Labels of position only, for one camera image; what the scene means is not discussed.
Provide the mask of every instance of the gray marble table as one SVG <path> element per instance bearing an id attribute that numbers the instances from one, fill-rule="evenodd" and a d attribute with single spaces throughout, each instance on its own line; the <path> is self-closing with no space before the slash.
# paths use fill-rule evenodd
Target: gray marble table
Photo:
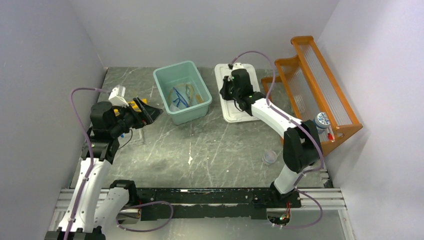
<path id="1" fill-rule="evenodd" d="M 148 104 L 163 109 L 151 125 L 135 130 L 128 145 L 119 150 L 105 178 L 104 187 L 116 179 L 130 179 L 137 187 L 267 187 L 284 166 L 279 135 L 261 121 L 228 123 L 223 118 L 220 95 L 213 68 L 198 68 L 212 103 L 205 117 L 175 125 L 166 113 L 156 86 L 153 67 L 110 67 L 103 89 L 120 84 L 126 87 L 125 99 L 146 98 Z M 272 72 L 256 70 L 260 80 Z M 274 103 L 292 113 L 281 83 L 273 90 Z M 99 101 L 107 100 L 101 94 Z M 129 136 L 120 139 L 121 145 Z M 262 162 L 266 150 L 278 154 L 271 165 Z M 320 172 L 310 173 L 299 183 L 302 188 L 322 188 Z"/>

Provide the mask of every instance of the wooden frame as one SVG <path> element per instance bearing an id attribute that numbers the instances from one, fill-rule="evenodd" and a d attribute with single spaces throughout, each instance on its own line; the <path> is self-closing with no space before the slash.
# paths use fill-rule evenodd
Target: wooden frame
<path id="1" fill-rule="evenodd" d="M 277 59 L 275 61 L 275 66 L 279 73 L 279 76 L 276 77 L 275 81 L 280 81 L 284 85 L 291 106 L 293 107 L 294 115 L 299 119 L 306 120 L 302 118 L 301 111 L 295 101 L 294 95 L 289 85 L 289 81 L 295 81 L 295 74 L 299 71 L 302 72 L 319 110 L 321 112 L 327 113 L 328 119 L 330 120 L 331 129 L 334 133 L 333 140 L 321 140 L 323 155 L 326 156 L 334 149 L 336 149 L 340 144 L 350 138 L 353 134 L 359 131 L 363 126 L 358 121 L 358 118 L 352 110 L 352 107 L 350 106 L 339 84 L 337 83 L 336 78 L 331 72 L 327 62 L 325 61 L 323 55 L 318 49 L 316 43 L 314 42 L 314 38 L 312 36 L 296 36 L 291 39 L 291 44 L 294 46 L 297 55 L 291 58 Z M 326 100 L 326 96 L 323 94 L 323 91 L 320 88 L 320 85 L 317 82 L 313 71 L 311 70 L 311 66 L 308 65 L 305 53 L 301 48 L 301 46 L 305 45 L 309 45 L 313 50 L 313 53 L 318 59 L 320 66 L 322 67 L 325 75 L 327 76 L 332 88 L 336 93 L 336 96 L 333 96 L 333 98 L 338 98 L 342 108 L 349 117 L 351 124 L 339 125 L 336 121 L 335 115 L 337 113 L 333 112 L 331 107 L 329 106 L 329 103 Z M 272 77 L 262 78 L 261 82 L 266 93 L 269 90 L 268 84 L 272 83 L 272 81 Z"/>

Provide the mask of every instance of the teal plastic bin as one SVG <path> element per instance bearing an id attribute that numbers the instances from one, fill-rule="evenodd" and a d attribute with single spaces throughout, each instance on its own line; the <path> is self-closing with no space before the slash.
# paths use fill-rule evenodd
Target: teal plastic bin
<path id="1" fill-rule="evenodd" d="M 176 125 L 206 116 L 212 97 L 194 62 L 183 61 L 158 68 L 153 72 L 153 77 L 166 112 Z M 173 87 L 181 85 L 190 86 L 190 89 L 192 86 L 194 104 L 181 110 L 172 111 L 170 105 L 173 103 L 173 99 L 170 96 L 173 93 Z"/>

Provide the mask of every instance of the white wall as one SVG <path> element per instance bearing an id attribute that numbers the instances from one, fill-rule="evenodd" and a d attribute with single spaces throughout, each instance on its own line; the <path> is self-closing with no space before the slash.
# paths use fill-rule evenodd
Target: white wall
<path id="1" fill-rule="evenodd" d="M 0 239 L 44 239 L 83 136 L 72 88 L 105 70 L 68 0 L 0 1 Z M 88 124 L 95 94 L 75 94 Z"/>
<path id="2" fill-rule="evenodd" d="M 71 0 L 105 66 L 228 63 L 248 50 L 292 57 L 290 39 L 318 38 L 339 0 Z M 255 54 L 244 62 L 269 68 Z"/>
<path id="3" fill-rule="evenodd" d="M 326 160 L 357 239 L 424 239 L 424 2 L 340 0 L 318 46 L 364 125 Z"/>

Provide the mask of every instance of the wooden rack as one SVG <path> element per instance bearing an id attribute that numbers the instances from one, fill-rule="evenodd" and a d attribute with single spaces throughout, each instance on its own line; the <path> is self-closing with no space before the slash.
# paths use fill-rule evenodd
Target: wooden rack
<path id="1" fill-rule="evenodd" d="M 294 114 L 301 120 L 313 120 L 319 112 L 327 113 L 334 140 L 328 133 L 319 135 L 323 155 L 328 155 L 363 126 L 340 89 L 312 36 L 291 39 L 297 55 L 275 61 L 279 80 L 285 87 Z M 272 77 L 262 78 L 265 92 Z"/>

